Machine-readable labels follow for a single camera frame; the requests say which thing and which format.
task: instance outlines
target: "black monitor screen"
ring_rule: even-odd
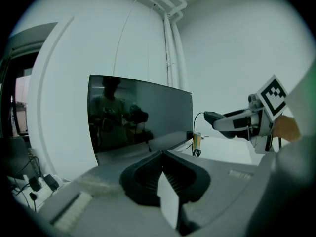
[[[88,121],[95,153],[115,157],[170,149],[192,132],[192,95],[139,80],[91,75]]]

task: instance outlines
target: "black and white square marker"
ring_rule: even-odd
[[[272,76],[257,92],[257,95],[266,108],[271,120],[275,120],[286,108],[284,100],[287,93],[276,76]]]

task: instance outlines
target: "monitor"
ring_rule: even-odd
[[[192,137],[192,94],[140,80],[91,75],[88,122],[93,150],[103,159],[170,149]]]

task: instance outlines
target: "white wall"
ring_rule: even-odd
[[[316,54],[312,35],[285,0],[202,0],[184,15],[178,26],[194,116],[247,107],[248,95],[273,74],[291,92]],[[203,117],[196,131],[222,137]],[[258,164],[261,157],[249,148]]]
[[[164,27],[156,12],[133,0],[37,0],[11,35],[50,22],[68,23],[51,50],[43,46],[33,69],[30,140],[53,171],[74,179],[97,165],[87,120],[89,75],[113,75],[116,57],[115,76],[166,85]]]

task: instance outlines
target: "can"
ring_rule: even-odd
[[[195,132],[193,135],[193,151],[201,146],[201,133]]]

